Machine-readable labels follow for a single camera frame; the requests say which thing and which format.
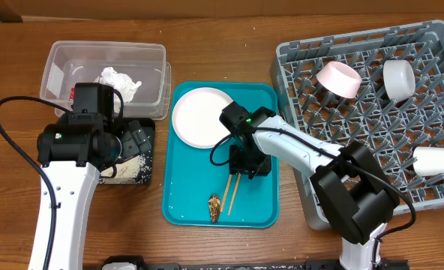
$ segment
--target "clear plastic bin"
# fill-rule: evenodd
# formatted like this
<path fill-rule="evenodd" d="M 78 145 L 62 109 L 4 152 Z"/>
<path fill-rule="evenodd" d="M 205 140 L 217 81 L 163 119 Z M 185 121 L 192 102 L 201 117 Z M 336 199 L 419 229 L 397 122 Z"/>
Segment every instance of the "clear plastic bin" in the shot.
<path fill-rule="evenodd" d="M 133 100 L 124 103 L 124 117 L 161 120 L 167 116 L 171 74 L 165 47 L 160 44 L 57 41 L 43 71 L 40 98 L 71 110 L 75 84 L 93 83 L 107 67 L 142 82 Z"/>

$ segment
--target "wooden table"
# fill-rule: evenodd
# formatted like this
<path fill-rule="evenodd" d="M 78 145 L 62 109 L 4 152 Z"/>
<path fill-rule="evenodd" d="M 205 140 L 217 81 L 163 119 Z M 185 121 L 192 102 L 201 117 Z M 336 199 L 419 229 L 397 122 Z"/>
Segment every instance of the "wooden table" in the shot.
<path fill-rule="evenodd" d="M 285 41 L 444 20 L 441 14 L 293 16 L 252 19 L 174 19 L 0 24 L 0 99 L 39 96 L 50 47 L 59 40 L 163 44 L 172 88 L 187 80 L 270 84 L 269 65 Z M 7 132 L 32 157 L 52 108 L 27 101 L 4 106 Z M 162 215 L 162 187 L 170 117 L 157 122 L 150 187 L 98 186 L 91 204 L 84 263 L 110 255 L 142 254 L 149 263 L 271 263 L 337 258 L 341 238 L 306 223 L 293 176 L 280 165 L 280 216 L 268 229 L 174 226 Z M 26 269 L 39 207 L 38 174 L 0 136 L 0 269 Z M 407 222 L 397 216 L 390 227 Z M 418 213 L 415 226 L 390 235 L 382 255 L 408 259 L 412 269 L 444 269 L 444 209 Z"/>

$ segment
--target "red object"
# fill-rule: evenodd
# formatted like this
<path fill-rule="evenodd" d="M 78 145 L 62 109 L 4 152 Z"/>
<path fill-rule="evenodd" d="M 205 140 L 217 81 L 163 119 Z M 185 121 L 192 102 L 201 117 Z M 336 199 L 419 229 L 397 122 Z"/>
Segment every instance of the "red object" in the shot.
<path fill-rule="evenodd" d="M 75 87 L 72 87 L 72 90 L 70 90 L 69 101 L 73 101 L 74 100 L 74 94 L 75 94 Z"/>

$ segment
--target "dish rack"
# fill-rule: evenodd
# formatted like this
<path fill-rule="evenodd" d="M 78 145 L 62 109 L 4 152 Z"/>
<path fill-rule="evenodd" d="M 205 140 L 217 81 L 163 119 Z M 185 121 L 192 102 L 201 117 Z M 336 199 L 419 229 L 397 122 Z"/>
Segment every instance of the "dish rack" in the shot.
<path fill-rule="evenodd" d="M 400 103 L 389 100 L 383 86 L 383 65 L 390 59 L 409 61 L 415 74 L 415 94 Z M 354 99 L 317 83 L 315 74 L 331 61 L 361 75 Z M 326 142 L 364 143 L 415 209 L 444 207 L 444 174 L 420 177 L 412 168 L 416 146 L 444 147 L 443 21 L 282 43 L 270 71 L 287 122 Z M 307 223 L 315 230 L 329 228 L 308 177 L 295 170 L 295 178 Z M 409 211 L 401 202 L 394 215 Z"/>

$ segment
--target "teal tray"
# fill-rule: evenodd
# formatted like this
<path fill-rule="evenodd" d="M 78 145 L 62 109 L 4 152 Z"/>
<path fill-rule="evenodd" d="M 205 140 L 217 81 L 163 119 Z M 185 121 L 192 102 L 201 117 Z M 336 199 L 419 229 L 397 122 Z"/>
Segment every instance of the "teal tray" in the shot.
<path fill-rule="evenodd" d="M 179 98 L 192 89 L 213 87 L 227 93 L 249 112 L 264 106 L 278 111 L 274 89 L 262 83 L 241 82 L 184 82 L 173 92 L 172 109 Z M 229 157 L 232 140 L 221 145 L 214 154 L 215 161 Z M 165 177 L 163 182 L 162 212 L 175 225 L 213 227 L 270 227 L 279 215 L 279 162 L 272 157 L 272 171 L 264 177 L 249 180 L 242 175 L 230 216 L 227 215 L 237 177 L 232 177 L 225 209 L 217 223 L 209 214 L 209 198 L 217 194 L 224 197 L 229 165 L 213 166 L 209 161 L 211 149 L 198 149 L 186 145 L 177 136 L 172 121 L 169 126 L 169 142 Z"/>

